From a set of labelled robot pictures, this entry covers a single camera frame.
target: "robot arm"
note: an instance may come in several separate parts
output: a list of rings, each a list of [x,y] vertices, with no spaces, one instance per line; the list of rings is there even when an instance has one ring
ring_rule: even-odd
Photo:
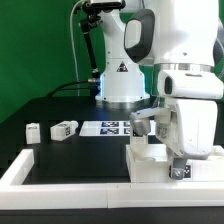
[[[212,150],[217,119],[212,100],[223,96],[223,83],[211,72],[218,20],[217,0],[151,0],[126,26],[127,54],[160,68],[157,90],[164,98],[164,108],[132,113],[131,124],[146,134],[146,118],[155,116],[156,137],[173,151],[174,170],[176,158],[204,160]]]

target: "cable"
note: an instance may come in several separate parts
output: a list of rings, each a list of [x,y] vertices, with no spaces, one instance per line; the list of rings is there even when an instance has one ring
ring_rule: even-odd
[[[72,11],[70,14],[70,35],[71,35],[72,53],[73,53],[73,58],[74,58],[74,63],[75,63],[76,80],[79,80],[79,72],[78,72],[77,57],[76,57],[76,50],[75,50],[75,44],[74,44],[73,15],[74,15],[74,12],[75,12],[77,6],[82,2],[85,2],[85,0],[78,1],[72,8]]]
[[[68,87],[68,86],[72,86],[72,85],[79,85],[79,84],[86,84],[88,83],[88,81],[77,81],[77,82],[69,82],[63,85],[60,85],[59,87],[55,88],[54,90],[52,90],[50,93],[48,93],[46,95],[46,97],[51,97],[54,95],[54,93],[56,93],[57,91],[61,91],[61,89]]]
[[[89,88],[67,88],[67,89],[58,89],[56,91],[52,91],[51,95],[49,95],[48,97],[52,97],[56,92],[59,91],[74,91],[74,90],[90,90]]]
[[[142,7],[143,7],[143,9],[145,8],[145,2],[144,2],[144,0],[142,0]]]

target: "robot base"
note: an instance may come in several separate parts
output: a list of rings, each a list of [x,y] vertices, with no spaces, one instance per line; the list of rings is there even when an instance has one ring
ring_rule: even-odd
[[[133,102],[116,102],[116,101],[106,101],[100,97],[96,97],[97,106],[111,109],[135,109],[144,105],[149,105],[150,98],[145,98],[138,101]]]
[[[126,146],[126,160],[132,183],[176,182],[169,177],[172,157],[163,144]],[[185,177],[178,182],[222,182],[224,181],[224,149],[213,146],[207,160],[188,160]]]

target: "black cable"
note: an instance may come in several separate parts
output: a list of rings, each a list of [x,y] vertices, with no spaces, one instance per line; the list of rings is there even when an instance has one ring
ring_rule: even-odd
[[[142,0],[142,6],[143,6],[143,9],[145,8],[145,2],[144,0]]]
[[[59,92],[59,91],[74,91],[74,90],[90,90],[89,88],[67,88],[67,89],[58,89],[57,91],[52,91],[52,94],[49,95],[48,97],[52,97],[56,92]]]
[[[53,96],[54,93],[56,93],[57,91],[60,91],[60,89],[63,89],[63,88],[65,88],[65,87],[72,86],[72,85],[78,85],[78,84],[85,84],[85,83],[88,83],[88,81],[76,81],[76,82],[69,82],[69,83],[60,85],[59,87],[55,88],[55,89],[52,90],[50,93],[48,93],[48,94],[46,95],[46,97],[51,97],[51,96]]]

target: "warning label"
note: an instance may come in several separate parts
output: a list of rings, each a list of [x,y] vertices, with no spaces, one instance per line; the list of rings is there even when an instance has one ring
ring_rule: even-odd
[[[123,61],[121,62],[119,68],[117,69],[117,72],[128,72],[128,69]]]

